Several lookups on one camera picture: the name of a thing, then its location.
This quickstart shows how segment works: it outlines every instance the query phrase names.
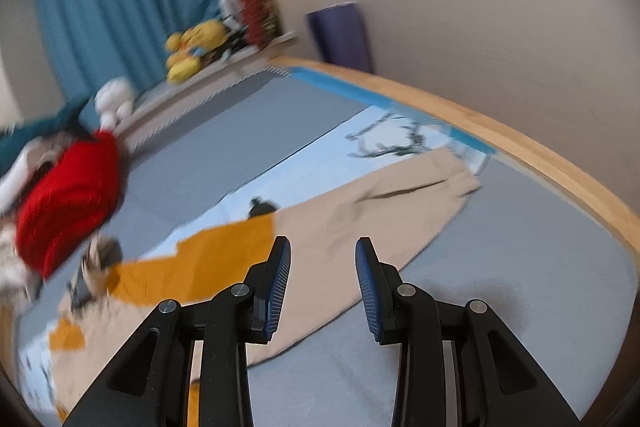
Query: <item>purple object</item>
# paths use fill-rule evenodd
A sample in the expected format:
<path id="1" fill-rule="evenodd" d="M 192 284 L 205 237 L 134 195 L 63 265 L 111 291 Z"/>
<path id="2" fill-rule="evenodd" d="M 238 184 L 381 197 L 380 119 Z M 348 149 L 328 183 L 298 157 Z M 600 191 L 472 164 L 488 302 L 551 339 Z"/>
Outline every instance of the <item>purple object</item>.
<path id="1" fill-rule="evenodd" d="M 306 20 L 322 60 L 373 73 L 369 41 L 357 3 L 336 4 L 311 12 Z"/>

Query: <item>red clothing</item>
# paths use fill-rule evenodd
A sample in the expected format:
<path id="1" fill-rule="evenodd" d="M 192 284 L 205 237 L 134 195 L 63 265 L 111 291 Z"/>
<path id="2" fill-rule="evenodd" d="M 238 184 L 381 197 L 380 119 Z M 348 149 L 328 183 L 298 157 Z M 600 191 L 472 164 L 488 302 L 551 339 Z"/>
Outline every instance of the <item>red clothing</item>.
<path id="1" fill-rule="evenodd" d="M 18 253 L 44 279 L 108 219 L 118 203 L 116 140 L 106 132 L 97 132 L 95 139 L 71 146 L 18 212 Z"/>

